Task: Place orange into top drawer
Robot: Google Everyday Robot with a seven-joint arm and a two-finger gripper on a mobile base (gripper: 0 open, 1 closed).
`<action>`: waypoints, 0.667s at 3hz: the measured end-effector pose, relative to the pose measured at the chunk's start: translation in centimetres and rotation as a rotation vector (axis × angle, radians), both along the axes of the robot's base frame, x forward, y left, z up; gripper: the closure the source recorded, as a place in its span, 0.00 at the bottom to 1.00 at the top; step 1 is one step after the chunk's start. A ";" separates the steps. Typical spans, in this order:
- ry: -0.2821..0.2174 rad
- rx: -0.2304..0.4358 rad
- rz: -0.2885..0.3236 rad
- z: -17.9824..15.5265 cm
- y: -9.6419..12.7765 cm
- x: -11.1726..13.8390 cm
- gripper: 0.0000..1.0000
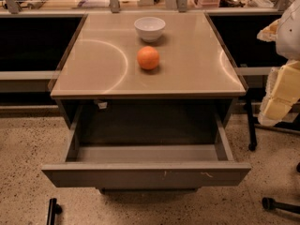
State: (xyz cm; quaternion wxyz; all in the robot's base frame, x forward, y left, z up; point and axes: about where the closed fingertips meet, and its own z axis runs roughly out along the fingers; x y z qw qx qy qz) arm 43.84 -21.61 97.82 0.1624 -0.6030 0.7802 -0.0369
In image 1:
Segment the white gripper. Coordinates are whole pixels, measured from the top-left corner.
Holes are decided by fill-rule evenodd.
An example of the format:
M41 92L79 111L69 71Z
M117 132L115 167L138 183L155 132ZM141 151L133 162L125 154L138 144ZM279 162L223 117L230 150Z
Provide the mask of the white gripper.
M282 67L272 67L267 77L258 121L272 127L282 121L300 99L300 0L284 11L280 20L264 27L257 39L276 42L277 53L287 59Z

